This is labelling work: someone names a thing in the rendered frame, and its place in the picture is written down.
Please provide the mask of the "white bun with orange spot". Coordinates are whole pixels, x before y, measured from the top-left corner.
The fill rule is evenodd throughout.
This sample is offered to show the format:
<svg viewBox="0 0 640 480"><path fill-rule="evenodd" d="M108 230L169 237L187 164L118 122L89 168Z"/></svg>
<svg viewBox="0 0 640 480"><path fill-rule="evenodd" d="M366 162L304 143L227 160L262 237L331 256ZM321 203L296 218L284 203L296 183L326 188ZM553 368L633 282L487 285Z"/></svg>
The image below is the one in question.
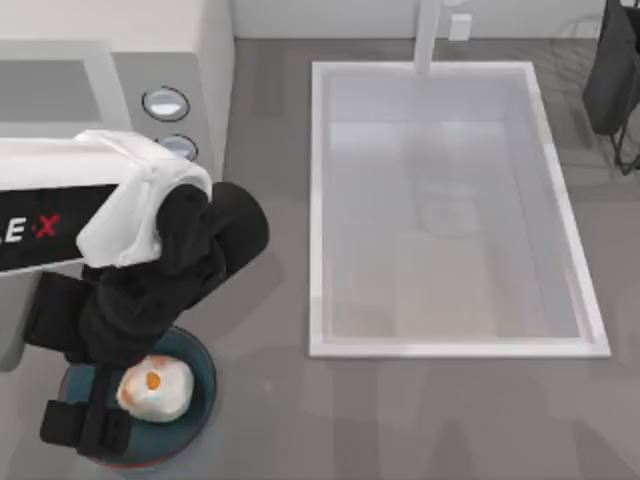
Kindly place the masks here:
<svg viewBox="0 0 640 480"><path fill-rule="evenodd" d="M169 423L188 410L194 383L192 369L184 361L151 354L125 371L116 400L137 420Z"/></svg>

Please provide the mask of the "dark teal plate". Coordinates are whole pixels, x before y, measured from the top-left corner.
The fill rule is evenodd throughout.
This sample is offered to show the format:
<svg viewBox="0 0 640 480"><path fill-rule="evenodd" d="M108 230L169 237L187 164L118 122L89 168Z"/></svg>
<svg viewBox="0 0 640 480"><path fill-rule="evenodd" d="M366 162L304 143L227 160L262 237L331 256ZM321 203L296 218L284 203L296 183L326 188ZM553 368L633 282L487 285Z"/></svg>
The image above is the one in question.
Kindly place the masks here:
<svg viewBox="0 0 640 480"><path fill-rule="evenodd" d="M84 456L92 462L110 469L152 468L187 450L207 425L214 410L217 394L217 372L208 349L190 332L174 327L159 340L148 355L151 354L172 356L184 361L192 369L195 383L188 410L183 416L169 423L137 420L127 412L131 416L131 432L126 452L121 456ZM88 406L96 367L88 364L69 366L53 400L86 403ZM128 368L112 368L108 399L110 408L123 410L117 403L116 391ZM81 455L80 441L46 443L71 448Z"/></svg>

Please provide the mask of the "small microwave knob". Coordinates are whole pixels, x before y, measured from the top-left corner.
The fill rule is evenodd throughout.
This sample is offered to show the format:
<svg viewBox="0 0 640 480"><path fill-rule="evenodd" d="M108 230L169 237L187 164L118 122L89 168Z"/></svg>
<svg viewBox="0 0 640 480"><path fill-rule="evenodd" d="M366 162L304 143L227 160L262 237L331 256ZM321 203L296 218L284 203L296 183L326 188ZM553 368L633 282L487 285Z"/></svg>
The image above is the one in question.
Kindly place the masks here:
<svg viewBox="0 0 640 480"><path fill-rule="evenodd" d="M155 142L167 150L189 161L196 161L199 148L190 137L181 134L172 134L155 139Z"/></svg>

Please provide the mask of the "microwave door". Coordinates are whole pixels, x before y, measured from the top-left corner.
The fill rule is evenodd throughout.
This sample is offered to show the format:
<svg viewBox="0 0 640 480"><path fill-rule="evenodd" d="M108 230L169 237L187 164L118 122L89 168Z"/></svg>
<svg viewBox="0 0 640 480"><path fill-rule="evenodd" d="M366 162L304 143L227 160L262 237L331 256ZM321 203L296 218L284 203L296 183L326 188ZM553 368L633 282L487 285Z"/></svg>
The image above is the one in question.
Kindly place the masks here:
<svg viewBox="0 0 640 480"><path fill-rule="evenodd" d="M95 40L0 39L0 137L130 130L110 48Z"/></svg>

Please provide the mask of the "large microwave knob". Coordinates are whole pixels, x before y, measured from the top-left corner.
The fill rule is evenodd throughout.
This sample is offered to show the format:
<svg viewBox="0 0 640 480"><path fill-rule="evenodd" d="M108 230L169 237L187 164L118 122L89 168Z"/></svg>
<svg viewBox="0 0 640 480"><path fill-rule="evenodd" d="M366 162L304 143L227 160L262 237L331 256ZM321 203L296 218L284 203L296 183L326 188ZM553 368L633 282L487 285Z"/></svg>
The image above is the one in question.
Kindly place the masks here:
<svg viewBox="0 0 640 480"><path fill-rule="evenodd" d="M177 122L186 117L191 109L190 101L180 90L162 86L146 91L141 99L144 111L160 122Z"/></svg>

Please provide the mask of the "pale microwave oven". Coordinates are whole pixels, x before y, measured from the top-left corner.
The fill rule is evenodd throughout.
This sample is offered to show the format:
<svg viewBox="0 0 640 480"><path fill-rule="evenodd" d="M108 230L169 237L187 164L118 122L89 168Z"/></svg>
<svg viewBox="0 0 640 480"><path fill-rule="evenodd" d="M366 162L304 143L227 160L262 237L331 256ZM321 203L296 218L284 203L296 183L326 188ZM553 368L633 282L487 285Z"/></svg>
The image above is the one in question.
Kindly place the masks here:
<svg viewBox="0 0 640 480"><path fill-rule="evenodd" d="M152 140L190 137L196 161L223 176L234 81L230 0L0 0L0 39L95 40L115 62L134 131ZM142 95L169 86L189 114L160 122Z"/></svg>

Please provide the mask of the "white sink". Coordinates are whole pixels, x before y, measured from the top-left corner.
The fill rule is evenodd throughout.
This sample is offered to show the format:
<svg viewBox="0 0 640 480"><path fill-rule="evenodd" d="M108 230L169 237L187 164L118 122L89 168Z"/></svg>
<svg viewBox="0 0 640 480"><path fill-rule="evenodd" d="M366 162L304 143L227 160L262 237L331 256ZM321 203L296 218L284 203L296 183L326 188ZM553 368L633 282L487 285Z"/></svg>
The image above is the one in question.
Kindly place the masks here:
<svg viewBox="0 0 640 480"><path fill-rule="evenodd" d="M316 62L311 104L311 356L610 356L531 63Z"/></svg>

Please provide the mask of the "tall white tap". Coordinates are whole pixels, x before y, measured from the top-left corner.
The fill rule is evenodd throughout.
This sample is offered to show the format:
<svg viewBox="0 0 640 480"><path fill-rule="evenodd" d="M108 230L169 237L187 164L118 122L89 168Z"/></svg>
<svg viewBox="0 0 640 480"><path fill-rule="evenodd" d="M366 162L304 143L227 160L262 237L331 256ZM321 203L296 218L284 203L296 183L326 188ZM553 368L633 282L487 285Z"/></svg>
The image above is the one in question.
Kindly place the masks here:
<svg viewBox="0 0 640 480"><path fill-rule="evenodd" d="M420 75L430 72L443 0L419 0L413 64Z"/></svg>

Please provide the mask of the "black chair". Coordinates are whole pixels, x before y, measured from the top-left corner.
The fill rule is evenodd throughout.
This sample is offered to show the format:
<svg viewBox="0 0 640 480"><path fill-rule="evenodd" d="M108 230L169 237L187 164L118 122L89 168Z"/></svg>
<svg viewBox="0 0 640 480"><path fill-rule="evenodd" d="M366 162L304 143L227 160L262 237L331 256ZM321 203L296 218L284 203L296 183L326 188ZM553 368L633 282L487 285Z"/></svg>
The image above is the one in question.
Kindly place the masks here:
<svg viewBox="0 0 640 480"><path fill-rule="evenodd" d="M640 151L622 158L629 120L640 106L640 0L606 0L582 100L592 131L609 138L620 173L640 170Z"/></svg>

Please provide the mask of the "white wall socket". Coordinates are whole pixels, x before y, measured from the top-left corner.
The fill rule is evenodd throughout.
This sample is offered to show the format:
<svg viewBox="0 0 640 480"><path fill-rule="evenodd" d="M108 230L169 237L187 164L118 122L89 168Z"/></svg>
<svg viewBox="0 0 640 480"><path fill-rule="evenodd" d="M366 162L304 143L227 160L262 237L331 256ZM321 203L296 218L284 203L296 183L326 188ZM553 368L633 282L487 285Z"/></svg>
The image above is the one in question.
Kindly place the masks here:
<svg viewBox="0 0 640 480"><path fill-rule="evenodd" d="M450 41L468 41L471 37L473 16L466 13L452 14L448 39Z"/></svg>

